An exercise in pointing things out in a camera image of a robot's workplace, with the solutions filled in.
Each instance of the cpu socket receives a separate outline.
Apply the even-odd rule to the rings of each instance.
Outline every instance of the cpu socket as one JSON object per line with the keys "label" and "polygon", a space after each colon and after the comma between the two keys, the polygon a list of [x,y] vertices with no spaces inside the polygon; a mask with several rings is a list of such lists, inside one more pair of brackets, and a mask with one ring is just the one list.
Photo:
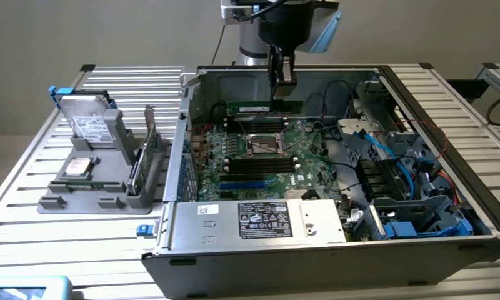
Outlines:
{"label": "cpu socket", "polygon": [[276,134],[249,134],[246,135],[246,156],[272,154],[281,156],[284,150],[281,149],[280,135]]}

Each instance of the blue pcie slot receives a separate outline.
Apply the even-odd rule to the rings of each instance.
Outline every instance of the blue pcie slot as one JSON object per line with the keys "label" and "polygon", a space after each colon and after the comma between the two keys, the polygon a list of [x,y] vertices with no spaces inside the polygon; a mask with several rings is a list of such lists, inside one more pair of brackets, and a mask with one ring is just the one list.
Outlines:
{"label": "blue pcie slot", "polygon": [[222,182],[218,185],[220,189],[265,189],[265,181],[250,181],[250,182]]}

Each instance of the green circuit board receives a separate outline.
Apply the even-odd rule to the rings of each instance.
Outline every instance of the green circuit board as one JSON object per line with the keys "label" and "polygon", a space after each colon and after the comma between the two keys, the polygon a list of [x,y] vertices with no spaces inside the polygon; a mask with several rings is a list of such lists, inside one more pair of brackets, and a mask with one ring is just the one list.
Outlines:
{"label": "green circuit board", "polygon": [[[309,189],[313,189],[321,199],[336,199],[338,193],[337,184],[322,181],[318,182],[318,173],[324,181],[328,181],[333,168],[318,160],[310,152],[309,146],[313,142],[316,131],[305,132],[304,127],[313,124],[306,121],[297,121],[281,134],[228,134],[220,126],[205,133],[206,147],[204,153],[208,155],[206,162],[200,161],[198,168],[198,201],[244,200],[244,199],[296,199]],[[268,150],[266,146],[254,148],[258,153],[248,154],[252,146],[252,138],[262,140],[280,140],[281,150]],[[224,160],[229,156],[232,159],[248,158],[290,158],[297,157],[300,168],[294,172],[265,173],[265,188],[262,189],[230,189],[220,190],[221,175],[225,174]]]}
{"label": "green circuit board", "polygon": [[273,109],[269,101],[228,101],[228,115],[237,114],[300,114],[302,101],[285,101],[282,106]]}

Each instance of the aluminum extrusion table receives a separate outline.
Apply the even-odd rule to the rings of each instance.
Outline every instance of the aluminum extrusion table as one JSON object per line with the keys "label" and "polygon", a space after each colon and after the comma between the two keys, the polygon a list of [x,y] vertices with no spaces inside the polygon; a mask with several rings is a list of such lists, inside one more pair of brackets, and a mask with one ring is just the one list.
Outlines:
{"label": "aluminum extrusion table", "polygon": [[[392,65],[451,143],[500,201],[500,135],[432,69]],[[136,134],[144,106],[156,106],[157,129],[172,139],[181,67],[96,67],[73,86],[106,89]],[[0,275],[66,275],[74,299],[164,299],[137,257],[149,240],[136,228],[160,216],[37,214],[37,201],[72,149],[72,129],[57,110],[0,187]],[[500,260],[459,271],[437,286],[325,292],[260,299],[500,300]]]}

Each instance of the gray background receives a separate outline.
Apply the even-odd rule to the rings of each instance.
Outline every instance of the gray background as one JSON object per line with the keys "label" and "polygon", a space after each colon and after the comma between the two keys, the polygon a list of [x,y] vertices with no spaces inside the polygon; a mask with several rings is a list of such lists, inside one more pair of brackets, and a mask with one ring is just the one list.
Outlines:
{"label": "gray background", "polygon": [[[298,63],[431,62],[447,78],[500,62],[500,0],[342,0],[324,55]],[[50,84],[85,63],[208,64],[218,39],[218,0],[0,0],[0,134],[34,134],[50,110]],[[218,64],[236,59],[228,27]]]}

